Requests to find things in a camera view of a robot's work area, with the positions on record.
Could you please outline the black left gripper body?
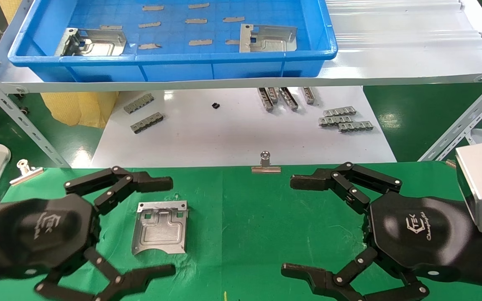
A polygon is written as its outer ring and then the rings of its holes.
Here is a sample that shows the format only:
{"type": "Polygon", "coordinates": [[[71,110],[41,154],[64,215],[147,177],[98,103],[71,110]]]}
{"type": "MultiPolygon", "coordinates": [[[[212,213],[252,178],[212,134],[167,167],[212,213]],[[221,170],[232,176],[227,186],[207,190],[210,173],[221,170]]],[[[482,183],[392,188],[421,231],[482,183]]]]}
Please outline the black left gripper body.
{"type": "Polygon", "coordinates": [[[0,204],[0,263],[5,278],[51,271],[70,275],[86,263],[84,252],[99,242],[100,218],[76,194],[0,204]]]}

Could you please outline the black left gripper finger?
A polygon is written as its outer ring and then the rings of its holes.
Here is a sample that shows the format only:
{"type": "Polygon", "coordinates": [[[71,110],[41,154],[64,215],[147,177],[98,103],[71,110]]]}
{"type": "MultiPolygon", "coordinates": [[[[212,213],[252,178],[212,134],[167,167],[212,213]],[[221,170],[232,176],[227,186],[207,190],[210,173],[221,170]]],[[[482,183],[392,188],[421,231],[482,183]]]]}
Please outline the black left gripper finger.
{"type": "Polygon", "coordinates": [[[176,273],[176,267],[173,264],[166,264],[132,269],[121,274],[94,247],[86,249],[82,257],[109,280],[105,289],[92,295],[60,286],[62,272],[52,270],[44,280],[35,286],[35,293],[52,301],[120,301],[127,295],[143,293],[153,279],[172,276],[176,273]]]}
{"type": "Polygon", "coordinates": [[[150,193],[173,189],[172,177],[152,177],[145,171],[131,173],[120,166],[103,169],[77,179],[67,181],[67,194],[86,196],[99,190],[104,193],[94,200],[94,208],[101,215],[108,214],[134,192],[150,193]]]}

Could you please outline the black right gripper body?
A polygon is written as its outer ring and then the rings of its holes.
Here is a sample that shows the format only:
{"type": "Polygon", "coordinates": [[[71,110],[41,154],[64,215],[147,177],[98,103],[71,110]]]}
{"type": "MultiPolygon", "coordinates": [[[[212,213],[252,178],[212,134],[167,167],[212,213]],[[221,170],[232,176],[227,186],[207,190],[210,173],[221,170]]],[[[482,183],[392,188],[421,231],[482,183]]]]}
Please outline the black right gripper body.
{"type": "Polygon", "coordinates": [[[464,202],[388,193],[369,208],[374,242],[399,269],[440,282],[463,278],[459,259],[475,229],[464,202]]]}

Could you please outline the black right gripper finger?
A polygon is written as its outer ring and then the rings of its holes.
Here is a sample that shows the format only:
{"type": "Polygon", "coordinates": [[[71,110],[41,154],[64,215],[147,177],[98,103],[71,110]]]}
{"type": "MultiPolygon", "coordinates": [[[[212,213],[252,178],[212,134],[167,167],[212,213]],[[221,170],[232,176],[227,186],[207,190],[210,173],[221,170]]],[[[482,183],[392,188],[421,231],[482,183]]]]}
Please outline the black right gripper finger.
{"type": "Polygon", "coordinates": [[[281,274],[287,278],[306,281],[314,295],[326,296],[337,301],[422,301],[430,290],[413,273],[399,272],[402,287],[362,295],[352,282],[375,262],[378,256],[375,248],[368,247],[338,273],[308,265],[283,263],[281,274]]]}
{"type": "Polygon", "coordinates": [[[380,194],[399,193],[402,182],[351,162],[345,162],[334,169],[319,168],[312,175],[292,175],[290,179],[293,190],[331,190],[356,213],[368,214],[371,200],[358,186],[380,194]]]}

